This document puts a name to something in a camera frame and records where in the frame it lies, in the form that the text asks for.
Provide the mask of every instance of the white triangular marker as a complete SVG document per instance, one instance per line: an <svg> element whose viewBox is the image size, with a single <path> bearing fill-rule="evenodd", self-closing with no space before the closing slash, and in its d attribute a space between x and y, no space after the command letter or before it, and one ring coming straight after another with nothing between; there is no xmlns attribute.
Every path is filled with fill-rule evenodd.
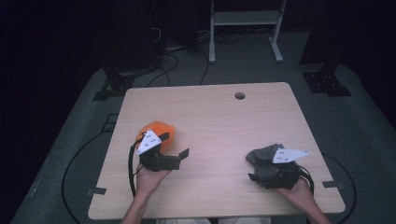
<svg viewBox="0 0 396 224"><path fill-rule="evenodd" d="M309 151L307 150L278 148L273 158L273 163L286 163L295 161L306 155L309 155Z"/></svg>
<svg viewBox="0 0 396 224"><path fill-rule="evenodd" d="M162 140L153 132L151 129L146 131L145 136L143 137L142 142L140 143L139 148L136 151L137 155L140 155L156 146L158 146Z"/></svg>

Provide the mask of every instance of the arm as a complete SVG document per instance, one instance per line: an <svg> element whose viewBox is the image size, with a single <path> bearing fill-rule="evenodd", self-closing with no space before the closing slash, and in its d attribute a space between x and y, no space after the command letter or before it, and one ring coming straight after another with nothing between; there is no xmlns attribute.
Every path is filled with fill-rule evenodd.
<svg viewBox="0 0 396 224"><path fill-rule="evenodd" d="M136 195L121 223L140 224L149 197L170 173L171 171L152 172L144 167L137 172Z"/></svg>
<svg viewBox="0 0 396 224"><path fill-rule="evenodd" d="M312 224L331 224L330 220L318 207L308 183L302 177L300 177L292 189L275 189L275 191L283 195L294 206L304 212Z"/></svg>

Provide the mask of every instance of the table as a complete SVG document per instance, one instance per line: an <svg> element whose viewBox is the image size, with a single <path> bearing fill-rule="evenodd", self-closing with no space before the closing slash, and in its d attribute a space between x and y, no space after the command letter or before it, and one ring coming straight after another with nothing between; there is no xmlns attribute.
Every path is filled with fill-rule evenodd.
<svg viewBox="0 0 396 224"><path fill-rule="evenodd" d="M297 162L313 176L319 207L325 213L345 209L338 189L322 185L332 176L289 84L252 83L128 90L97 183L106 193L93 195L90 218L122 218L127 211L133 200L127 170L130 146L139 130L154 120L177 129L168 155L190 148L190 156L151 196L143 217L299 213L248 178L253 167L246 155L274 143L309 150L310 155Z"/></svg>

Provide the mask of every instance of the black cable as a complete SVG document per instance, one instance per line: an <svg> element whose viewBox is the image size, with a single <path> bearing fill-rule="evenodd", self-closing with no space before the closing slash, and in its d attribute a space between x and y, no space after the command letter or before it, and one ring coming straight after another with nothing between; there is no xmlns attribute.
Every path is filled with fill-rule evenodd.
<svg viewBox="0 0 396 224"><path fill-rule="evenodd" d="M309 174L309 176L312 176L312 175L309 173L309 171L308 171L307 169L305 169L303 166L301 166L301 165L297 165L297 166L298 166L299 168L305 170L305 172L306 172L307 174Z"/></svg>
<svg viewBox="0 0 396 224"><path fill-rule="evenodd" d="M323 153L323 152L322 152L321 154L322 154L323 156L327 157L328 159L334 161L335 163L337 163L337 164L344 170L344 172L345 172L346 175L348 176L349 181L350 181L350 183L351 183L351 185L352 185L352 189L353 189L353 202L352 202L352 205L351 205L351 208L350 208L349 212L347 212L346 215L338 222L339 224L341 224L341 223L344 223L344 222L352 215L352 213L353 213L353 211L355 210L355 207L356 207L356 202L357 202L357 200L358 200L358 193L357 193L357 191L356 191L355 181L353 180L352 175L349 173L349 171L347 170L347 168L346 168L343 164L341 164L341 162L339 162L338 160L336 160L335 158L329 156L329 155L326 154L326 153Z"/></svg>
<svg viewBox="0 0 396 224"><path fill-rule="evenodd" d="M139 169L137 169L137 171L134 172L134 176L137 175L137 173L139 173L139 171L140 171L141 169L143 169L143 167L144 167L144 166L141 166Z"/></svg>
<svg viewBox="0 0 396 224"><path fill-rule="evenodd" d="M206 73L207 73L207 69L209 68L209 58L207 57L206 53L203 50L198 49L198 51L200 51L202 54L204 54L205 59L206 59L206 69L205 69L204 74L202 75L201 81L199 83L200 85L202 85L202 83L204 82L204 78L206 76Z"/></svg>
<svg viewBox="0 0 396 224"><path fill-rule="evenodd" d="M143 141L143 137L137 139L134 142L134 144L131 146L131 148L129 150L129 156L128 156L129 185L131 186L131 192L132 192L132 195L134 195L134 196L136 195L136 187L134 186L134 175L137 174L137 172L139 172L139 171L136 171L136 173L134 174L134 171L133 171L134 168L133 168L132 163L134 162L134 149L136 148L136 145L141 143L142 141Z"/></svg>
<svg viewBox="0 0 396 224"><path fill-rule="evenodd" d="M165 69L163 69L163 64L161 63L161 65L160 65L160 67L161 67L161 70L163 70L163 72L165 72L165 74L166 74L166 78L168 78L168 85L166 85L166 86L172 86L172 83L171 83L171 78L169 77L169 75L168 75L168 71L165 71Z"/></svg>
<svg viewBox="0 0 396 224"><path fill-rule="evenodd" d="M163 73L159 74L159 75L156 76L154 79L152 79L152 80L148 83L148 85L146 86L146 88L149 87L149 85L151 85L151 83L152 83L153 81L155 81L157 78L159 78L159 77L161 77L161 76L163 76L163 75L167 75L167 76L168 76L167 73L170 72L170 71L172 71L172 70L174 70L174 69L177 67L177 65L178 65L178 58L177 58L175 55L172 55L172 54L168 54L167 56L171 56L171 57L173 57L174 59L176 59L175 65L174 65L171 69L169 69L169 70L167 70L167 71L164 71Z"/></svg>
<svg viewBox="0 0 396 224"><path fill-rule="evenodd" d="M76 159L76 157L78 156L78 154L87 146L89 145L93 140L95 140L96 138L98 138L100 135L102 135L103 133L112 133L112 131L114 130L115 126L111 126L110 128L105 129L106 125L108 123L113 124L112 121L109 121L111 116L117 116L118 114L108 114L107 119L105 124L102 127L101 132L99 132L99 134L97 134L96 136L94 136L93 138L91 138L87 143L85 143L77 152L76 154L73 156L72 160L70 160L70 162L67 164L66 170L64 171L64 176L62 178L62 200L64 202L64 206L66 207L67 212L69 213L70 217L73 218L73 220L79 224L80 222L78 221L78 219L73 215L72 211L70 210L69 204L67 203L66 197L64 195L64 182L66 180L67 177L67 173L70 169L70 166L72 165L73 161Z"/></svg>
<svg viewBox="0 0 396 224"><path fill-rule="evenodd" d="M227 33L220 33L218 35L216 35L216 43L217 44L221 44L221 45L231 45L231 44L235 44L239 41L244 40L246 37L244 34L240 34L242 37L239 38L236 35L229 35Z"/></svg>
<svg viewBox="0 0 396 224"><path fill-rule="evenodd" d="M311 190L312 195L314 195L315 184L314 184L314 181L312 180L311 175L304 173L303 171L299 172L299 175L301 175L303 178L305 178L309 182L309 189Z"/></svg>
<svg viewBox="0 0 396 224"><path fill-rule="evenodd" d="M91 138L87 143L85 143L78 151L77 153L73 156L72 160L67 164L67 168L64 172L64 177L62 179L62 200L64 201L64 206L66 207L67 212L69 213L70 217L73 218L76 223L80 223L78 221L78 219L73 215L72 211L70 210L70 207L67 203L66 197L64 196L64 181L66 180L67 177L67 173L69 171L69 168L71 166L71 164L73 163L73 161L76 159L76 157L78 156L78 154L82 151L82 149L84 149L87 145L89 145L93 140L95 140L96 138L98 138L100 135L102 135L102 133L108 133L109 130L114 129L114 127L108 128L106 130L104 130L103 132L99 132L99 134L97 134L96 136L94 136L93 138Z"/></svg>

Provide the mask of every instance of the person's right hand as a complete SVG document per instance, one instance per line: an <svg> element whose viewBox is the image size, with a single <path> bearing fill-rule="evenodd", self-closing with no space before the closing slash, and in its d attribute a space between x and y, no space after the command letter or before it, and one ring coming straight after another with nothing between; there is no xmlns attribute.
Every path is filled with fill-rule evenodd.
<svg viewBox="0 0 396 224"><path fill-rule="evenodd" d="M274 189L300 209L312 224L327 224L330 220L322 213L309 189L307 181L300 177L292 189Z"/></svg>
<svg viewBox="0 0 396 224"><path fill-rule="evenodd" d="M307 181L300 177L292 189L274 189L303 212L315 202Z"/></svg>

